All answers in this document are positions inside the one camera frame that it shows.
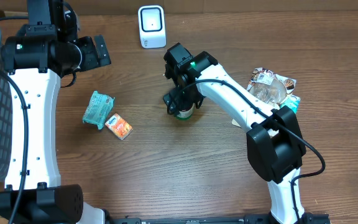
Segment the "beige paper pouch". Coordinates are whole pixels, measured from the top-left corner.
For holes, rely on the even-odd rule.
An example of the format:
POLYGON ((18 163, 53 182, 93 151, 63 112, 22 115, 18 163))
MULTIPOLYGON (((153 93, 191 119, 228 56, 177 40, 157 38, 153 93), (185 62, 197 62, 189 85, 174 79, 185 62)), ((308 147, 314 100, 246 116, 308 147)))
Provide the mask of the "beige paper pouch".
POLYGON ((288 95, 293 95, 296 80, 263 67, 255 68, 247 86, 247 91, 264 103, 280 109, 280 104, 288 95))

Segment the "orange tissue pack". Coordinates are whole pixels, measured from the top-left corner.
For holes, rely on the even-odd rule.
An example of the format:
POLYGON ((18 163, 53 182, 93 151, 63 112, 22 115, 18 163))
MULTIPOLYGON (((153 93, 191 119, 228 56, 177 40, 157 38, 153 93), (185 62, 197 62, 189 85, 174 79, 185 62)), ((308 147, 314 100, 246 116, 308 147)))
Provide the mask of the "orange tissue pack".
POLYGON ((105 122, 105 126, 120 140, 124 140, 133 131, 133 127, 117 113, 105 122))

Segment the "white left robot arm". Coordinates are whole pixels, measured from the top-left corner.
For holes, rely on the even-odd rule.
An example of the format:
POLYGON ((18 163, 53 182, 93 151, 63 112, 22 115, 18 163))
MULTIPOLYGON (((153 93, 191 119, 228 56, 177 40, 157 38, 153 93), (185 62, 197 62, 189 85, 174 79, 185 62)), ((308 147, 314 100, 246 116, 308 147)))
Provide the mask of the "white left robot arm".
POLYGON ((61 79, 111 63, 103 36, 10 37, 2 57, 1 76, 12 92, 12 140, 0 216, 9 223, 109 223, 109 213, 86 203, 79 185, 62 185, 55 149, 61 79))

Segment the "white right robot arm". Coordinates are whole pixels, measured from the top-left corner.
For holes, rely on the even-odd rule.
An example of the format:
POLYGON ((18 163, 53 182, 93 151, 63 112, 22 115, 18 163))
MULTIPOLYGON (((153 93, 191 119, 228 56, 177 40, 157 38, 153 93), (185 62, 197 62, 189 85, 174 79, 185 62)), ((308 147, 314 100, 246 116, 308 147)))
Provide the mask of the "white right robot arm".
POLYGON ((205 98, 220 106, 246 132, 248 161, 268 183, 270 222, 303 223, 305 210, 295 178, 306 148, 295 113, 287 106, 277 110, 253 96, 207 52, 193 56, 177 43, 163 59, 165 77, 175 84, 163 97, 167 113, 187 119, 205 98))

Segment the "teal tissue pack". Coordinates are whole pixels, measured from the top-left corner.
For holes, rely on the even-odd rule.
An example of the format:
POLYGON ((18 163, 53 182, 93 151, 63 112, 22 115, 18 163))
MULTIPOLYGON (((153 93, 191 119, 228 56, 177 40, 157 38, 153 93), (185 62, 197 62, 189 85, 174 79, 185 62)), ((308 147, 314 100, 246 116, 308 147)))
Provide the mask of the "teal tissue pack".
POLYGON ((280 108, 284 106, 289 107, 294 113, 297 113, 298 107, 300 105, 301 98, 295 95, 288 95, 284 101, 280 104, 280 108))

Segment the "green wet wipes pack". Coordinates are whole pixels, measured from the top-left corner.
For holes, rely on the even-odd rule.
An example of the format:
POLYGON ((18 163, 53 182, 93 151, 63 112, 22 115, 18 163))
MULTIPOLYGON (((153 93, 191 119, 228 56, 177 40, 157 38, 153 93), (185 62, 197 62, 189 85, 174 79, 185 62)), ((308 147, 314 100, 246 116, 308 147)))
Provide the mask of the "green wet wipes pack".
POLYGON ((113 109, 114 100, 114 97, 94 91, 83 115, 82 122, 94 124, 99 130, 103 129, 104 122, 113 109))

